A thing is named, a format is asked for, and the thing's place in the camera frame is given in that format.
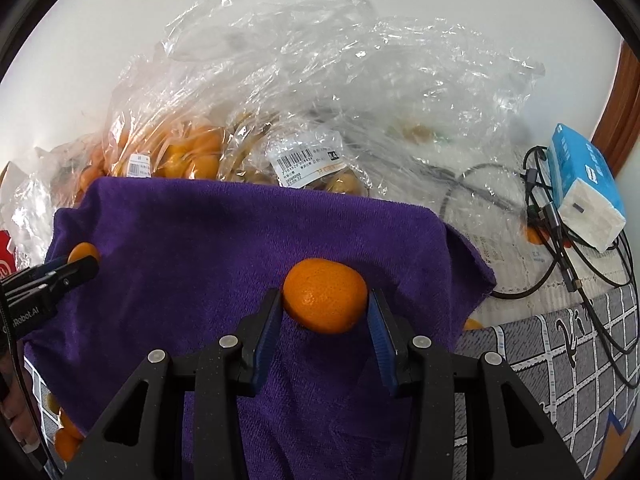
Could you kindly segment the person's hand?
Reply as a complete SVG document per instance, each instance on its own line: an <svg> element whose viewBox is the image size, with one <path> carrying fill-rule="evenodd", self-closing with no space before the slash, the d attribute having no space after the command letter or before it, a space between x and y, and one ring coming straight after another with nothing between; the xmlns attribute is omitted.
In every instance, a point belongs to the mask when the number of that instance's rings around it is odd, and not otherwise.
<svg viewBox="0 0 640 480"><path fill-rule="evenodd" d="M7 353L1 358L1 377L9 387L8 395L1 401L1 413L8 421L17 442L27 452L33 451L40 445L38 422L32 420L12 359Z"/></svg>

